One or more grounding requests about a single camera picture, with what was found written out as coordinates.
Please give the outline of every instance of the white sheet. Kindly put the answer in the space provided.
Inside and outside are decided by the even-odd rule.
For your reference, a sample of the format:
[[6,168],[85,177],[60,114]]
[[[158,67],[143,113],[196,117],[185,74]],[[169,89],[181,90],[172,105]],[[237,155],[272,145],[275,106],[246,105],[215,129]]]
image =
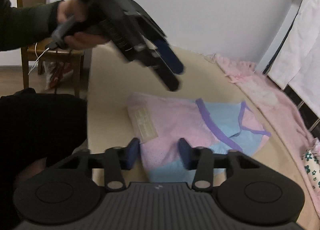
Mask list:
[[320,34],[301,69],[289,82],[289,85],[320,117]]
[[268,76],[284,89],[297,75],[320,33],[320,0],[303,0]]

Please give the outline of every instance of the dark green sleeve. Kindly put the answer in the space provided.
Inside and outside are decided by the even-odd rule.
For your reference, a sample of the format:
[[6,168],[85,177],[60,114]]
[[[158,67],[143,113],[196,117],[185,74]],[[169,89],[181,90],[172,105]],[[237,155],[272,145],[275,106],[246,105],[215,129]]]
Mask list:
[[50,36],[56,27],[58,2],[30,8],[11,7],[9,0],[0,0],[0,51],[31,45]]

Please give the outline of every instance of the black pants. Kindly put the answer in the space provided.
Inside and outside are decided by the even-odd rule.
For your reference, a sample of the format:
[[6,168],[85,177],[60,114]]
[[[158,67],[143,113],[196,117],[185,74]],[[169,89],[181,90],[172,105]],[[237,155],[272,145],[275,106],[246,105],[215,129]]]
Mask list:
[[15,176],[42,158],[47,167],[87,138],[87,105],[71,95],[23,93],[0,98],[0,229],[19,223]]

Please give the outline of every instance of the wall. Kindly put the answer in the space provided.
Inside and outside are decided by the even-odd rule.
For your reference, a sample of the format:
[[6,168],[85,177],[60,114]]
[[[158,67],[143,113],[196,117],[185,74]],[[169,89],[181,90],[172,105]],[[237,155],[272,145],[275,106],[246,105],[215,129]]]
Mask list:
[[[259,62],[293,0],[136,1],[175,46]],[[8,59],[13,55],[12,60],[18,65],[20,55],[16,53],[0,53],[0,66],[12,65]]]

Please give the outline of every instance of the circular pad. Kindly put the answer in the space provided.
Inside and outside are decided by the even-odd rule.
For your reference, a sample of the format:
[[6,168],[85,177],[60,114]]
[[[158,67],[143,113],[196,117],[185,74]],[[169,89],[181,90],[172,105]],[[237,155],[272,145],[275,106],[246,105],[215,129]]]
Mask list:
[[85,175],[74,169],[53,169],[22,183],[13,201],[26,220],[62,225],[88,215],[100,196],[100,188]]
[[254,182],[244,189],[245,194],[252,201],[260,203],[272,203],[277,201],[281,195],[281,189],[270,182]]
[[299,185],[269,169],[237,171],[218,188],[217,198],[225,212],[256,226],[296,221],[304,205]]

